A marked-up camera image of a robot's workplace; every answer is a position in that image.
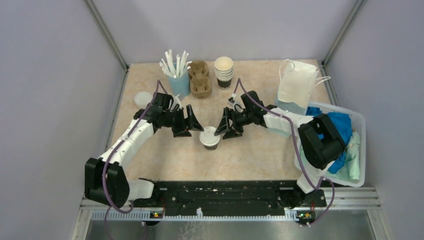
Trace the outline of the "white plastic cup lid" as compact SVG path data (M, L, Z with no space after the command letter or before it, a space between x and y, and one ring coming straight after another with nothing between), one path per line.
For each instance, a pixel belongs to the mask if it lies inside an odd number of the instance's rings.
M201 131L199 134L199 140L202 144L215 144L219 143L221 137L215 136L214 133L216 131L216 128L213 126L207 126L203 128L204 131Z

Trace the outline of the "black paper coffee cup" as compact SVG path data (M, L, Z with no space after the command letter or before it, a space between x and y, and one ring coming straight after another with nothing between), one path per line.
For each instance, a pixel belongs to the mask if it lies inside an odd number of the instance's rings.
M214 151L218 148L219 143L215 143L215 144L203 144L203 147L208 150L208 151Z

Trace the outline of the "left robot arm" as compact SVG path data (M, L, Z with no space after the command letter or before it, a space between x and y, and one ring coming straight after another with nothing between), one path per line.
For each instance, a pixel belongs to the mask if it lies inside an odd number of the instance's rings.
M155 184L146 179L127 180L125 169L141 146L157 130L170 128L175 138L191 137L191 131L204 131L190 104L183 106L177 96L156 92L145 109L137 111L116 143L84 167L84 196L92 201L121 208L141 199L147 206L160 202Z

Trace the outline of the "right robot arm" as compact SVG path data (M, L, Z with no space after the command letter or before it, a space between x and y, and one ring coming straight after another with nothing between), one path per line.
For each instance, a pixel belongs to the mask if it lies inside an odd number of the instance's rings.
M293 200L299 206L307 206L314 198L312 191L320 187L325 172L345 151L346 141L328 114L308 116L271 104L264 106L254 90L242 94L241 100L244 106L240 106L233 97L229 98L230 106L223 109L214 135L224 140L238 138L243 135L244 126L250 124L287 133L294 141L302 171Z

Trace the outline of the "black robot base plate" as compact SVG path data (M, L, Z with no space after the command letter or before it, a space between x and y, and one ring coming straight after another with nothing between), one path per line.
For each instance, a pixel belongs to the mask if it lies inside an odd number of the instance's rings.
M327 206L323 190L303 193L294 180L157 181L151 198L136 199L136 208L157 207L167 217L282 216L286 209Z

